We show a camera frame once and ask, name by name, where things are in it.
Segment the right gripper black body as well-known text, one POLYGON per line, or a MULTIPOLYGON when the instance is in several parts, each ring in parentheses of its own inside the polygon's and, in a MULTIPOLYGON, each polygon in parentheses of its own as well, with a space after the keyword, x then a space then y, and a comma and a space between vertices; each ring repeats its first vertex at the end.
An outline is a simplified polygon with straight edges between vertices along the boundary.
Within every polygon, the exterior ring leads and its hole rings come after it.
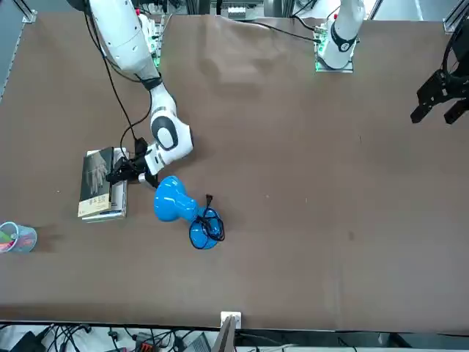
POLYGON ((144 156, 135 156, 129 160, 130 164, 130 179, 144 179, 147 169, 147 163, 144 156))

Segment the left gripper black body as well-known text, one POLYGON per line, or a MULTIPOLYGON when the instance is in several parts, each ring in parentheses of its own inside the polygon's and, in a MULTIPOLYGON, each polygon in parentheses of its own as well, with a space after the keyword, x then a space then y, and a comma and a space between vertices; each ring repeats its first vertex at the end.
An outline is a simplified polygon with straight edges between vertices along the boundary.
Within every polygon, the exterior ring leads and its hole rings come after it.
POLYGON ((468 98, 468 69, 458 67, 453 72, 438 71, 441 79, 442 101, 455 98, 468 98))

